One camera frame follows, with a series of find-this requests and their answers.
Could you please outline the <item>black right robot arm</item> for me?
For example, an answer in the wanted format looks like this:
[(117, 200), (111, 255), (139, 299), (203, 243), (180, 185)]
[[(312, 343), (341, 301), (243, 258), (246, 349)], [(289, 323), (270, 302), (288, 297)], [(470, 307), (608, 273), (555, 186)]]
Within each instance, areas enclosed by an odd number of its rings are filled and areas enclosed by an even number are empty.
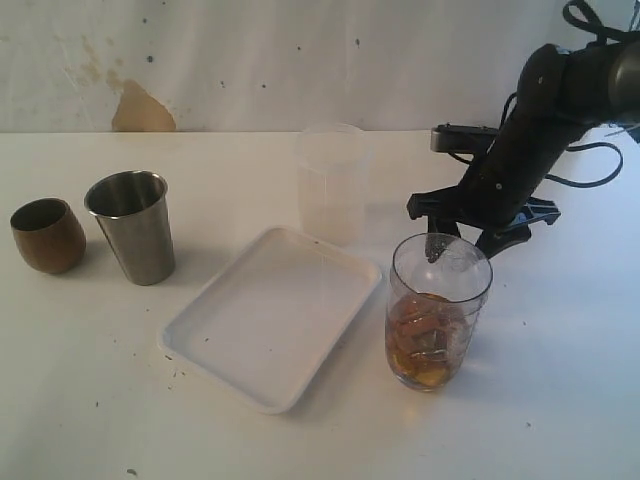
[(531, 237), (537, 222), (553, 224), (555, 203), (534, 197), (559, 157), (579, 151), (579, 140), (603, 123), (639, 121), (639, 44), (590, 45), (566, 52), (547, 44), (526, 62), (499, 128), (440, 124), (431, 148), (467, 169), (455, 186), (414, 193), (408, 214), (428, 220), (430, 235), (459, 236), (459, 225), (481, 234), (488, 258)]

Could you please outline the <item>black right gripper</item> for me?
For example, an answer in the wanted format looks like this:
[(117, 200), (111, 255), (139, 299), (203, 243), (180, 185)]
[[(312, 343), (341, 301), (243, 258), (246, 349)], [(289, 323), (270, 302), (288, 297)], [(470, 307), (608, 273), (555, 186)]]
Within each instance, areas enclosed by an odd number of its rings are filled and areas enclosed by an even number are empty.
[(469, 161), (458, 184), (409, 197), (409, 217), (427, 218), (424, 253), (430, 264), (460, 238), (457, 223), (483, 230), (475, 247), (486, 258), (493, 258), (526, 243), (531, 238), (528, 225), (551, 225), (560, 217), (554, 202), (532, 196), (535, 187), (531, 180), (522, 174), (496, 172), (505, 162), (488, 162), (486, 155)]

